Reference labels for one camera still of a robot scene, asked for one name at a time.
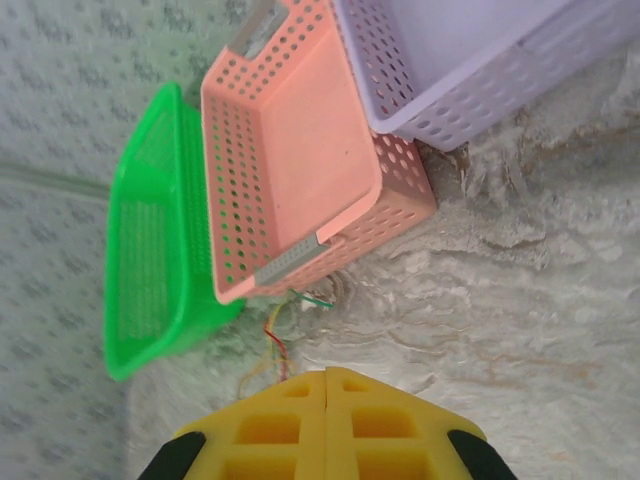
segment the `green plastic basket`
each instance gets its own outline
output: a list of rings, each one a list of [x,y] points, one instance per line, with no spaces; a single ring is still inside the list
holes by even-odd
[[[165,85],[115,174],[109,206],[105,361],[124,380],[233,320],[213,293],[200,114]]]

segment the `green wire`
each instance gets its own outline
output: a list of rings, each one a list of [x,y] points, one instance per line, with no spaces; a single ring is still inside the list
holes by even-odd
[[[334,305],[332,303],[323,302],[322,300],[318,300],[312,297],[307,297],[306,295],[302,295],[301,293],[296,292],[294,289],[289,289],[291,292],[295,294],[296,297],[301,298],[302,300],[306,300],[307,302],[311,302],[315,305],[319,305],[321,307],[333,308]]]

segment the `yellow robot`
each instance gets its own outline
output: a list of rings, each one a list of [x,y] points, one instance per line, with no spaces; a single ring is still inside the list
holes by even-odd
[[[345,368],[204,417],[139,480],[513,480],[469,420]]]

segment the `pink plastic basket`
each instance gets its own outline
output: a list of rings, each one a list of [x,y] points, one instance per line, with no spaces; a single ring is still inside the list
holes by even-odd
[[[202,84],[216,295],[303,289],[427,218],[418,152],[369,130],[328,4],[287,0],[284,23],[240,55],[258,2]]]

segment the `plastic basket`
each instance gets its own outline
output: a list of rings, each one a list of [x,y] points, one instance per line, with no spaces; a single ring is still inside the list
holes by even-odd
[[[163,87],[115,174],[107,229],[105,361],[123,380],[242,310],[213,294],[200,115]]]
[[[252,60],[259,2],[202,84],[216,294],[302,289],[435,211],[413,144],[371,133],[334,17],[288,0]]]
[[[369,124],[452,150],[640,32],[638,0],[335,0]]]

